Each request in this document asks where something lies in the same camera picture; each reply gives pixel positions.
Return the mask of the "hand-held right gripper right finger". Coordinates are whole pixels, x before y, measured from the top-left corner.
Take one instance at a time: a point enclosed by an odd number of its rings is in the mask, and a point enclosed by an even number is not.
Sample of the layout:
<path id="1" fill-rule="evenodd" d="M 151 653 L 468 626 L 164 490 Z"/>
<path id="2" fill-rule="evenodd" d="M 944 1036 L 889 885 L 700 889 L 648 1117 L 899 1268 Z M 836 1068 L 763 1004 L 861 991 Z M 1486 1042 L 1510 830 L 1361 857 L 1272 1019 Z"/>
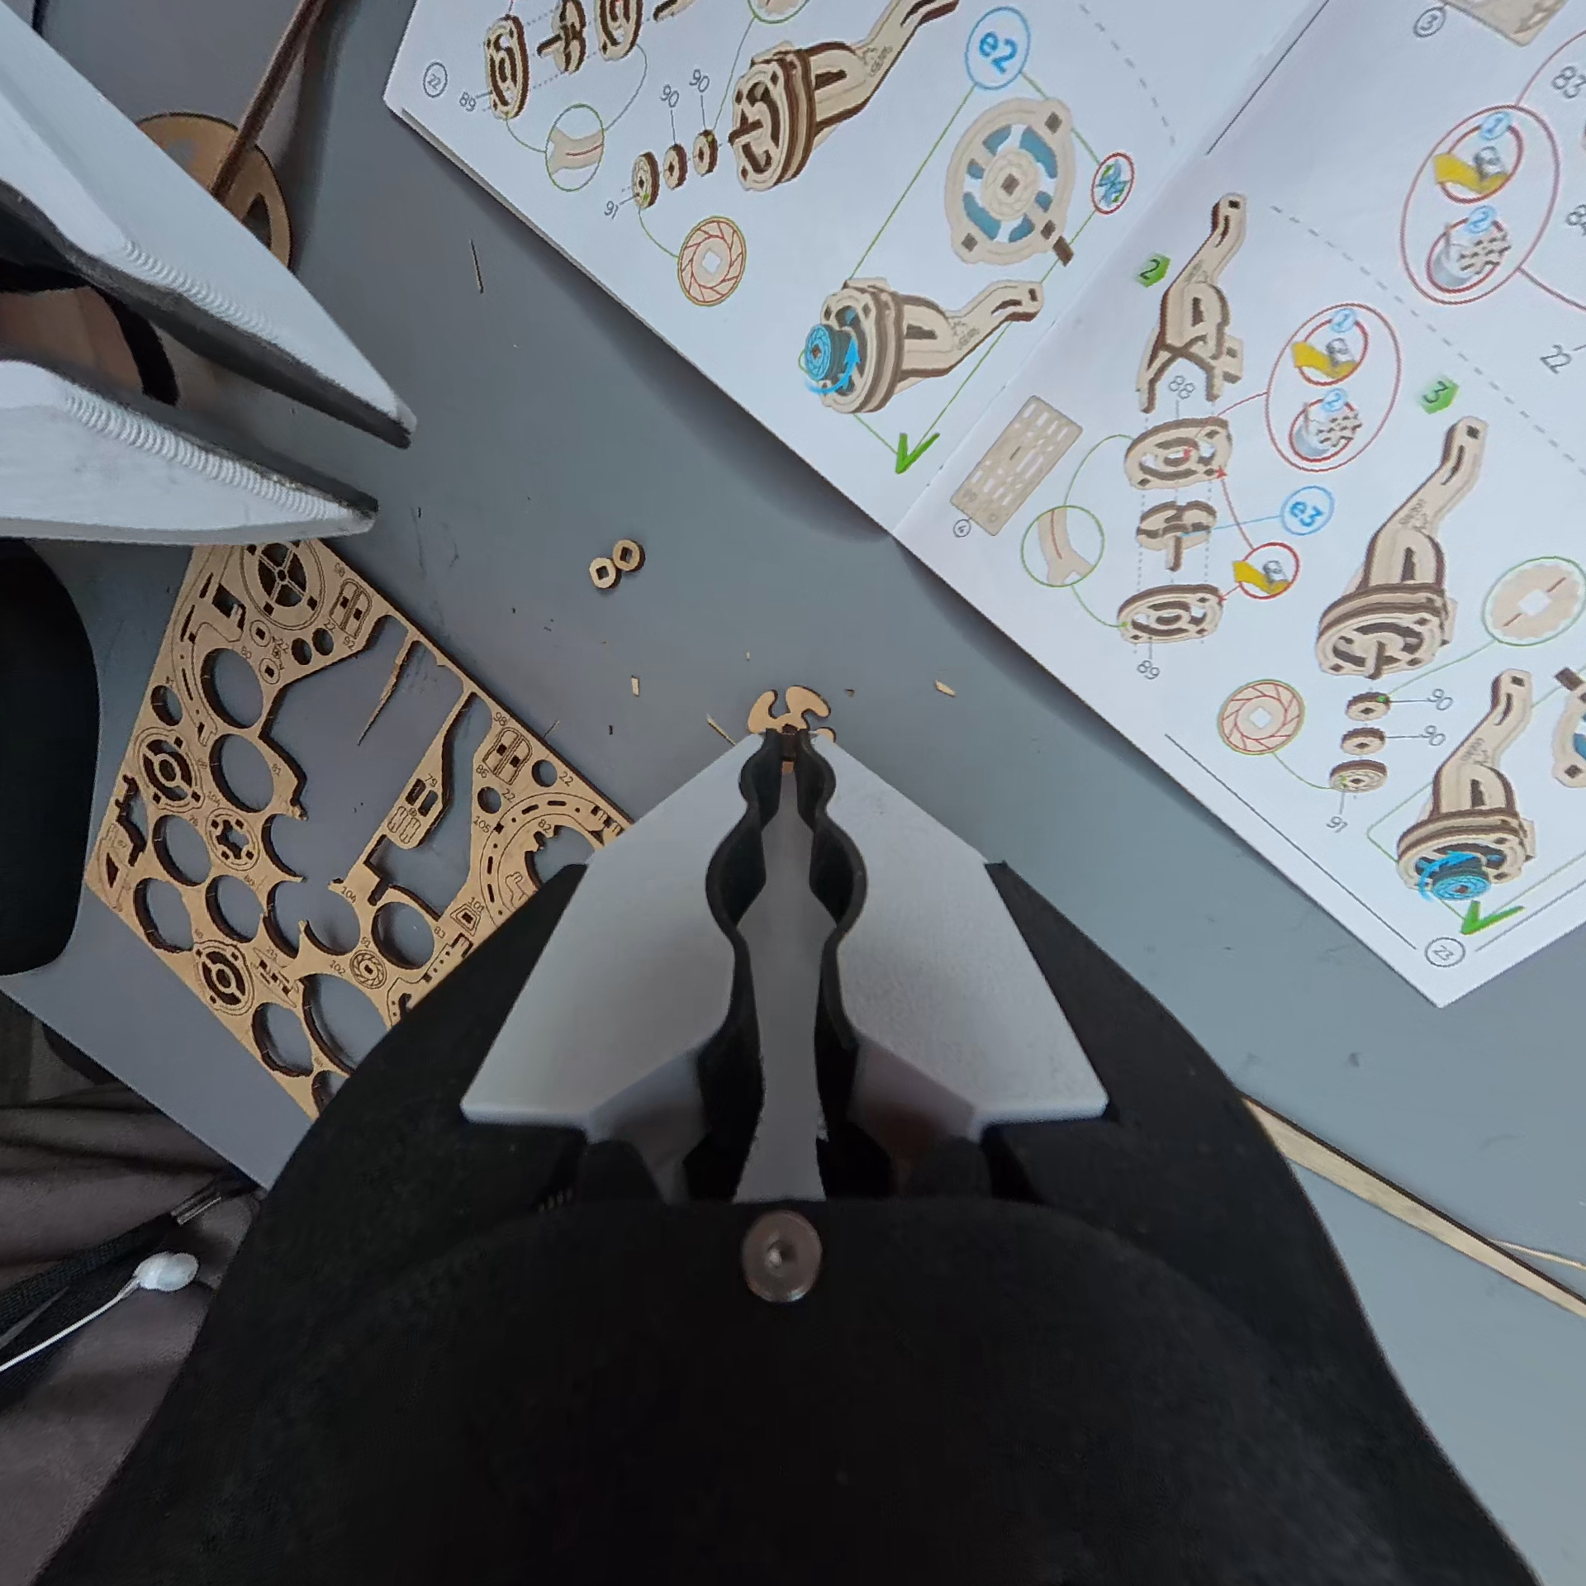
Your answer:
<path id="1" fill-rule="evenodd" d="M 833 741 L 802 738 L 821 947 L 829 1196 L 882 1196 L 942 1138 L 1099 1117 L 1106 1093 L 984 857 Z"/>

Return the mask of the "person's brown trousers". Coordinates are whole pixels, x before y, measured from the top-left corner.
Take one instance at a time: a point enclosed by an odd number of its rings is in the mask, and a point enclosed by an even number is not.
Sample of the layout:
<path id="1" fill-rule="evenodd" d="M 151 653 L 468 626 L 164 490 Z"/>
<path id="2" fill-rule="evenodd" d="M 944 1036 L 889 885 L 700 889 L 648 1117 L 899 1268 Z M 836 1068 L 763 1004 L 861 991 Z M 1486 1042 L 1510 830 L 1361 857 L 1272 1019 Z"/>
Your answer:
<path id="1" fill-rule="evenodd" d="M 4 1287 L 204 1191 L 225 1161 L 119 1083 L 2 1113 Z M 4 1372 L 2 1580 L 32 1582 L 92 1504 L 192 1347 L 259 1206 L 255 1193 L 160 1230 L 191 1251 L 177 1293 L 138 1291 L 53 1353 Z"/>

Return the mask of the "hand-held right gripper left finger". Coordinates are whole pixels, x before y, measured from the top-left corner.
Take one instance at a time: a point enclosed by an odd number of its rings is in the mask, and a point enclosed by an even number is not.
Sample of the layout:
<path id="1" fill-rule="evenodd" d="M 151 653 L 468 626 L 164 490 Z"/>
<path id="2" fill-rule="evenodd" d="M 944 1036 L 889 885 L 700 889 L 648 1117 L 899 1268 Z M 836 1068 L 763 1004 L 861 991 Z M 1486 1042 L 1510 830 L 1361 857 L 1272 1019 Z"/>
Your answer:
<path id="1" fill-rule="evenodd" d="M 742 740 L 578 872 L 462 1111 L 632 1144 L 665 1196 L 797 1196 L 797 789 Z"/>

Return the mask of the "black drawstring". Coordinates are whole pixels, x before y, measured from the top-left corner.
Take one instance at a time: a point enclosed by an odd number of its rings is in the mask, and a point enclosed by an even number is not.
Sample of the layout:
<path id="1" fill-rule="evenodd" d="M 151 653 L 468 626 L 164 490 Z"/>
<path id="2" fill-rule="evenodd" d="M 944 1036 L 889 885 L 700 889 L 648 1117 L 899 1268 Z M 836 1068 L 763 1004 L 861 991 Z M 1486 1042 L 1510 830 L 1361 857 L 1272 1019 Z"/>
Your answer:
<path id="1" fill-rule="evenodd" d="M 257 1189 L 255 1181 L 240 1174 L 219 1174 L 170 1212 L 9 1283 L 2 1293 L 2 1361 L 108 1300 L 149 1255 L 162 1251 L 196 1255 L 198 1278 L 202 1257 L 189 1247 L 194 1225 L 213 1208 L 253 1196 Z"/>

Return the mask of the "laser-cut wooden parts sheet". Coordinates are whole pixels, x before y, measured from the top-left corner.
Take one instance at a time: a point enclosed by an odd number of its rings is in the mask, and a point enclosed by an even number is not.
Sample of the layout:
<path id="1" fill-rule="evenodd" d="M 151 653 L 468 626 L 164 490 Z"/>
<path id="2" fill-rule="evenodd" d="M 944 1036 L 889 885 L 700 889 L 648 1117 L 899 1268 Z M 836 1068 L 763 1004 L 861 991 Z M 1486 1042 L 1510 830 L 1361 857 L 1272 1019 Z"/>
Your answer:
<path id="1" fill-rule="evenodd" d="M 85 868 L 308 1113 L 619 806 L 327 541 L 198 547 Z"/>

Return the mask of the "white drawstring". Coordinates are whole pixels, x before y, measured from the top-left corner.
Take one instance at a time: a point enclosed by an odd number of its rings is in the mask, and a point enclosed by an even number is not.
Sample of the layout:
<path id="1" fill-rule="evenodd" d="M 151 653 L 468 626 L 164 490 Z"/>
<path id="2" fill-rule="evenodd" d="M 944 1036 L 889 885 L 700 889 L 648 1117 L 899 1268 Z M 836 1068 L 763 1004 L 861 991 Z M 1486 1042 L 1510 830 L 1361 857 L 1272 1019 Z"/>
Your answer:
<path id="1" fill-rule="evenodd" d="M 41 1338 L 34 1346 L 6 1357 L 2 1361 L 2 1372 L 9 1372 L 24 1361 L 49 1351 L 64 1338 L 87 1327 L 91 1321 L 96 1321 L 100 1315 L 106 1315 L 115 1304 L 119 1304 L 136 1291 L 177 1293 L 185 1289 L 196 1278 L 198 1266 L 200 1263 L 196 1255 L 189 1253 L 162 1251 L 142 1259 L 134 1266 L 130 1278 L 123 1281 L 123 1285 L 108 1300 L 100 1302 L 96 1308 L 83 1313 L 81 1317 L 70 1321 L 66 1327 L 58 1329 L 51 1336 Z"/>

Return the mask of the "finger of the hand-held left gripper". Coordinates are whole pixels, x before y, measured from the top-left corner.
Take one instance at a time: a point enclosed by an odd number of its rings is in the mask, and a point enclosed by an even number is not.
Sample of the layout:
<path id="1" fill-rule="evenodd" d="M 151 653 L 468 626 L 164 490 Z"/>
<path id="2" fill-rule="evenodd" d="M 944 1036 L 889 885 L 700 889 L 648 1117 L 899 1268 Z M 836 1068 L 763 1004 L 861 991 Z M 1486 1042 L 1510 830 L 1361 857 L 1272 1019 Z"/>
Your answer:
<path id="1" fill-rule="evenodd" d="M 2 530 L 30 539 L 268 541 L 366 530 L 342 485 L 196 439 L 34 362 L 2 364 Z"/>
<path id="2" fill-rule="evenodd" d="M 2 26 L 4 241 L 176 339 L 342 422 L 408 445 L 381 373 L 209 192 L 30 26 Z"/>

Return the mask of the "white instruction booklet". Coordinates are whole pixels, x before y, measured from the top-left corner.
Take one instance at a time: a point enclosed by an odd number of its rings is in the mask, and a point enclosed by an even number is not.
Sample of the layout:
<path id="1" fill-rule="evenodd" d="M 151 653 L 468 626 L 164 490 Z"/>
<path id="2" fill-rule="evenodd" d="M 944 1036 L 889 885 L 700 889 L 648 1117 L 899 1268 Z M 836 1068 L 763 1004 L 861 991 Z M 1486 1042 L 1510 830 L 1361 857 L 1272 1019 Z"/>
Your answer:
<path id="1" fill-rule="evenodd" d="M 385 103 L 1448 1004 L 1582 923 L 1582 3 L 415 3 Z"/>

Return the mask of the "wooden wheel model assembly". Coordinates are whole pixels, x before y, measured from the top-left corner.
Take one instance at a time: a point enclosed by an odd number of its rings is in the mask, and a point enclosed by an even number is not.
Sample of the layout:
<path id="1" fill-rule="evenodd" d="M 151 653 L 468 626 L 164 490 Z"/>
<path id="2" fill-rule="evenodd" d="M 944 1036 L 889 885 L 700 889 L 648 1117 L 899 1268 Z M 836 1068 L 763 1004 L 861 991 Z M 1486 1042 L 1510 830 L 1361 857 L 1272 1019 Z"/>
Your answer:
<path id="1" fill-rule="evenodd" d="M 279 45 L 274 48 L 264 79 L 255 88 L 236 128 L 209 116 L 181 113 L 153 116 L 136 124 L 289 271 L 291 224 L 285 198 L 268 156 L 259 147 L 259 135 L 323 9 L 325 3 L 296 5 Z M 4 26 L 30 26 L 40 33 L 38 24 L 26 24 L 9 11 L 4 11 Z M 4 241 L 4 290 L 57 290 L 77 284 L 98 288 L 109 296 L 111 307 L 128 309 L 132 315 L 147 318 L 142 311 L 113 298 L 106 288 L 89 284 L 70 269 L 23 262 L 17 249 Z"/>

